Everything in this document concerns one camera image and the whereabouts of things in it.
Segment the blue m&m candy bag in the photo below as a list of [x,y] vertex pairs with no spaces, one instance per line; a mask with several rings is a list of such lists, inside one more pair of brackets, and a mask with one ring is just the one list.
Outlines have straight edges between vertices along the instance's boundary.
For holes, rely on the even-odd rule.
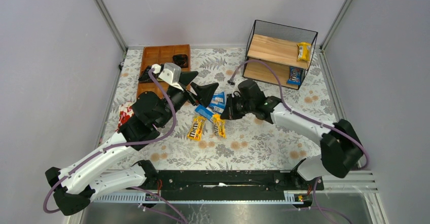
[[303,69],[291,66],[287,83],[291,85],[297,85],[297,86],[301,85],[302,73],[303,73]]

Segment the yellow candy bag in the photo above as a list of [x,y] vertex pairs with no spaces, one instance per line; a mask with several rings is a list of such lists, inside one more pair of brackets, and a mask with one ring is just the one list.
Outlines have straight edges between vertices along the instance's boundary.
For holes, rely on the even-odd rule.
[[312,45],[310,43],[300,42],[300,43],[297,43],[297,47],[298,47],[297,61],[309,62],[311,60]]

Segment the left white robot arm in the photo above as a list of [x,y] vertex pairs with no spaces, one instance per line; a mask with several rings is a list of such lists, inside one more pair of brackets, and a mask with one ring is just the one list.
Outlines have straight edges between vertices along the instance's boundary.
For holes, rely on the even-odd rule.
[[155,92],[141,93],[131,106],[132,116],[105,143],[83,159],[66,168],[51,167],[45,172],[58,211],[65,216],[76,214],[97,197],[131,187],[153,186],[158,172],[149,160],[141,160],[131,168],[104,174],[115,162],[138,152],[146,145],[163,140],[173,132],[158,131],[170,120],[176,123],[176,112],[189,101],[192,105],[209,106],[218,83],[199,86],[193,82],[198,72],[181,72],[179,88],[169,86],[160,98]]

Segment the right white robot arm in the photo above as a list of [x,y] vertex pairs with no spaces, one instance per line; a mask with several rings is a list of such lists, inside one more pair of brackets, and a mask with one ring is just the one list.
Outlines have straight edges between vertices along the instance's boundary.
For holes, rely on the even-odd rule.
[[324,123],[286,105],[283,98],[265,96],[256,82],[247,79],[226,96],[223,120],[238,120],[246,114],[305,136],[320,147],[320,154],[302,160],[293,172],[306,181],[332,175],[344,178],[364,155],[351,123],[341,119]]

